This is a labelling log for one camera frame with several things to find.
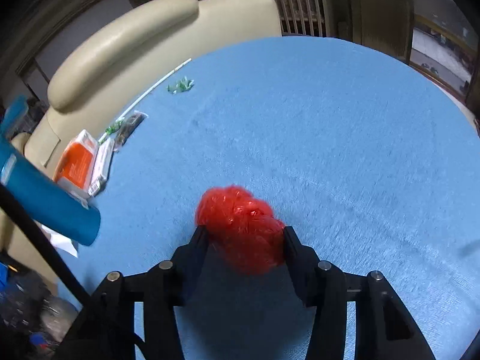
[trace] metal bolt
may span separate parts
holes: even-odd
[[[106,279],[109,281],[115,281],[115,280],[118,280],[119,278],[120,278],[120,272],[117,272],[117,271],[110,272],[106,276]]]
[[[166,271],[166,270],[170,269],[171,267],[173,267],[173,263],[169,259],[165,259],[162,262],[160,262],[160,264],[158,264],[158,267],[160,269],[163,269],[164,271]]]
[[[322,261],[318,262],[318,267],[323,271],[328,271],[332,267],[332,264],[323,259]]]
[[[372,278],[374,278],[375,280],[382,280],[383,279],[382,272],[380,272],[380,271],[371,271],[370,276]]]

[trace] white paper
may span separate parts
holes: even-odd
[[[56,231],[52,230],[51,228],[48,228],[45,225],[42,225],[42,229],[50,234],[50,243],[59,249],[62,249],[63,251],[66,251],[67,253],[71,254],[73,257],[78,258],[78,244],[75,242],[77,247],[74,246],[72,240],[70,238],[65,237],[64,235],[61,235],[57,233]]]

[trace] blue table surface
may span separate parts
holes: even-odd
[[[169,94],[183,76],[194,88]],[[171,257],[203,192],[238,184],[320,258],[382,271],[436,358],[460,358],[480,327],[480,140],[426,78],[342,40],[269,38],[195,59],[137,109],[149,118],[113,158],[97,240],[62,252],[89,291]],[[176,309],[187,360],[302,358],[314,313],[285,266],[241,276],[212,250]],[[353,304],[347,325],[353,359]]]

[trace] blue cylinder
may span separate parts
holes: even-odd
[[[100,212],[73,198],[0,137],[0,182],[35,221],[89,246],[100,228]]]
[[[0,124],[0,134],[5,137],[9,132],[15,130],[15,127],[22,121],[27,112],[27,98],[21,94],[6,109]]]

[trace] orange box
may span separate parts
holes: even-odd
[[[73,196],[88,199],[88,187],[97,156],[98,142],[83,130],[72,139],[58,162],[53,181]]]

